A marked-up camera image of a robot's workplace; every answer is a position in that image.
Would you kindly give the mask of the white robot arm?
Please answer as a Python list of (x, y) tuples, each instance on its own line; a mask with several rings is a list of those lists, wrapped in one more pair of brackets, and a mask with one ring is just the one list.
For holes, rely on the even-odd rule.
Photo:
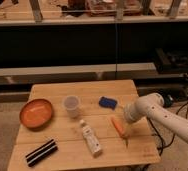
[(129, 124), (139, 121), (142, 117), (148, 117), (188, 143), (188, 119), (165, 109), (164, 98), (159, 93), (138, 97), (134, 102), (126, 104), (123, 111)]

